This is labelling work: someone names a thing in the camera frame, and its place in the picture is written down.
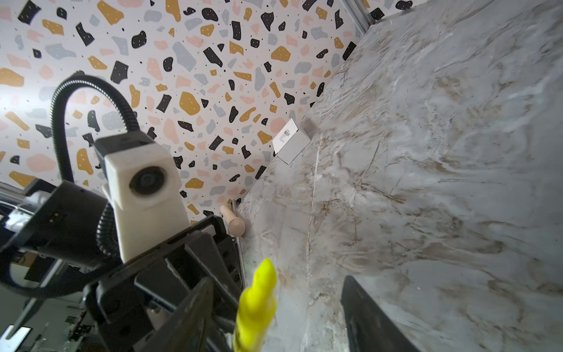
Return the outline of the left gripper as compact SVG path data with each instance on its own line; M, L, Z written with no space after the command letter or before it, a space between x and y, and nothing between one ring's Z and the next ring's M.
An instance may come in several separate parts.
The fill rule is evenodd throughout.
M242 276L235 239L223 218L211 215L88 284L85 305L107 351L141 351L148 334L208 277L214 284L215 351L231 351Z

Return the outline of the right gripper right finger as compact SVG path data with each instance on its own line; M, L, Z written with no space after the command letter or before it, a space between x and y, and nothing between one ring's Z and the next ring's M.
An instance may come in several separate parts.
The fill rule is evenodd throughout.
M352 276L344 280L341 305L351 352L419 352Z

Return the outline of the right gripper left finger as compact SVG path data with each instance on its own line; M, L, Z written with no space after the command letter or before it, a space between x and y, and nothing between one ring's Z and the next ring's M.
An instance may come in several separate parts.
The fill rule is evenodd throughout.
M141 351L215 351L212 319L214 284L205 277L174 308L158 330L145 338Z

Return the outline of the yellow highlighter pen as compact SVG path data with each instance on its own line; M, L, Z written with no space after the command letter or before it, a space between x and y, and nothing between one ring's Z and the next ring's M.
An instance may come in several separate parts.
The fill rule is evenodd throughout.
M261 351L277 311L277 272L269 258L256 269L252 284L240 296L233 334L234 351Z

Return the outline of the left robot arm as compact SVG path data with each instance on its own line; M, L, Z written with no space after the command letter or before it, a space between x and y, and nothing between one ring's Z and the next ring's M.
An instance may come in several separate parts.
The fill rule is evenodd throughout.
M229 351L243 290L238 245L221 217L182 230L158 216L155 246L119 263L96 244L106 201L76 184L35 180L27 195L46 199L1 250L1 284L37 300L82 292L107 351ZM16 284L9 265L21 250L69 263L54 283Z

